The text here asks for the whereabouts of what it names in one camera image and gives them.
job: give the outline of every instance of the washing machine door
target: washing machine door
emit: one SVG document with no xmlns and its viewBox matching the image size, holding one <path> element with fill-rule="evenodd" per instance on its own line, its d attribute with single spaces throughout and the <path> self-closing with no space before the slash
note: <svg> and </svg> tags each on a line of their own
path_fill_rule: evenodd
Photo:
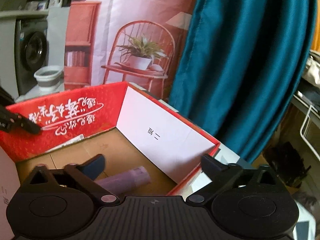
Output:
<svg viewBox="0 0 320 240">
<path fill-rule="evenodd" d="M 34 73 L 43 66 L 46 56 L 47 39 L 44 33 L 35 31 L 28 34 L 20 47 L 20 59 L 23 67 Z"/>
</svg>

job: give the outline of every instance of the purple tube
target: purple tube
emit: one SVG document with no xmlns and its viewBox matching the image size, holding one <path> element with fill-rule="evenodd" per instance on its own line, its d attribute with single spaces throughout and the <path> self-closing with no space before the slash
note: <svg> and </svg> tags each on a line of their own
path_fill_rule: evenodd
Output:
<svg viewBox="0 0 320 240">
<path fill-rule="evenodd" d="M 150 182 L 151 178 L 149 173 L 143 166 L 114 175 L 112 177 L 95 181 L 95 183 L 115 195 L 130 191 L 145 184 L 149 184 Z"/>
</svg>

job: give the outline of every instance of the washing machine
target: washing machine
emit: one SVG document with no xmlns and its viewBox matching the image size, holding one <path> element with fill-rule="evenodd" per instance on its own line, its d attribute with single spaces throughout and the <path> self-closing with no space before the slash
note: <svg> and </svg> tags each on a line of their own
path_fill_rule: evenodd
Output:
<svg viewBox="0 0 320 240">
<path fill-rule="evenodd" d="M 37 85 L 34 73 L 48 65 L 47 29 L 45 18 L 16 21 L 14 60 L 19 96 Z"/>
</svg>

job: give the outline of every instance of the curtain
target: curtain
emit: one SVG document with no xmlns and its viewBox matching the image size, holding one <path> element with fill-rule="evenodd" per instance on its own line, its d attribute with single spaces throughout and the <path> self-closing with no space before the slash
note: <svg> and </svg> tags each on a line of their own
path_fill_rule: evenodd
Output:
<svg viewBox="0 0 320 240">
<path fill-rule="evenodd" d="M 316 29 L 311 44 L 311 49 L 320 52 L 320 0 L 317 0 L 317 18 L 316 18 Z"/>
<path fill-rule="evenodd" d="M 302 75 L 316 0 L 197 0 L 169 104 L 252 163 Z"/>
</svg>

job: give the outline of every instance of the red chair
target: red chair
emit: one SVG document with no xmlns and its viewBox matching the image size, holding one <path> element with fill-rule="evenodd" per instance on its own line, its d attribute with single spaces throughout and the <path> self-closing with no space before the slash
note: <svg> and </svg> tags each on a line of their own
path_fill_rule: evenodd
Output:
<svg viewBox="0 0 320 240">
<path fill-rule="evenodd" d="M 158 64 L 164 70 L 161 73 L 150 70 L 131 70 L 125 68 L 129 59 L 128 54 L 125 54 L 125 50 L 120 51 L 119 45 L 129 45 L 131 37 L 139 38 L 145 36 L 153 42 L 156 42 L 164 50 L 164 54 L 167 58 L 162 57 L 155 59 L 153 64 Z M 161 98 L 163 97 L 164 80 L 168 78 L 168 70 L 175 53 L 175 42 L 171 33 L 162 25 L 150 21 L 134 21 L 126 24 L 118 31 L 115 41 L 113 43 L 109 60 L 106 65 L 101 66 L 106 69 L 103 83 L 105 84 L 110 71 L 123 74 L 122 81 L 125 80 L 127 75 L 146 78 L 148 80 L 147 87 L 150 92 L 152 82 L 154 79 L 161 80 Z"/>
</svg>

